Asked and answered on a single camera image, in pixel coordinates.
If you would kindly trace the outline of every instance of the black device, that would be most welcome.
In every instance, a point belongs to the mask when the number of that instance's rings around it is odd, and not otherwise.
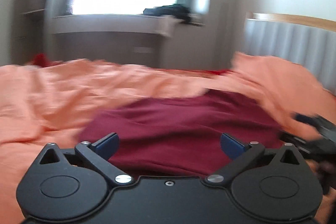
[[[309,117],[295,114],[294,119],[315,127],[321,138],[306,141],[283,132],[280,139],[293,143],[305,159],[312,159],[317,162],[328,161],[336,164],[336,126],[320,115]],[[324,194],[329,192],[330,187],[336,189],[336,174],[327,174],[323,170],[318,170],[318,172],[322,175],[321,184]]]
[[[74,149],[47,144],[17,188],[23,223],[316,223],[322,188],[291,143],[265,149],[223,134],[234,160],[205,179],[137,180],[107,161],[118,145],[116,133]]]

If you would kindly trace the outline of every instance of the circular cover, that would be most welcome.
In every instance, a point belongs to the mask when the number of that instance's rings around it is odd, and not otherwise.
[[[322,188],[298,165],[265,166],[237,176],[231,185],[235,200],[250,213],[268,220],[303,218],[318,209]]]
[[[16,198],[25,215],[57,221],[92,211],[107,191],[100,174],[71,166],[61,174],[31,174],[28,181],[19,184]]]

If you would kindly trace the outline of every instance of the triangular cutout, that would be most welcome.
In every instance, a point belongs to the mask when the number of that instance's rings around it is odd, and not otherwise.
[[[295,164],[295,165],[300,164],[292,150],[286,150],[280,161],[286,164]]]
[[[53,164],[55,162],[59,162],[59,158],[57,157],[54,149],[48,149],[43,158],[40,160],[40,164]]]

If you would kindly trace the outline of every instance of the wooden headboard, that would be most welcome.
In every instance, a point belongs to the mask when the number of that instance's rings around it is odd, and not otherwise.
[[[336,94],[336,22],[321,18],[248,13],[243,52],[271,55],[306,67]]]

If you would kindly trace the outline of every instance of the bed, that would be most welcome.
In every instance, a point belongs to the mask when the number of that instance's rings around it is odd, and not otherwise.
[[[241,46],[246,54],[237,53],[221,75],[89,60],[1,67],[0,219],[23,220],[15,190],[30,163],[48,142],[73,147],[100,109],[213,89],[254,99],[283,129],[306,139],[318,134],[294,121],[293,111],[336,123],[336,22],[250,13]]]

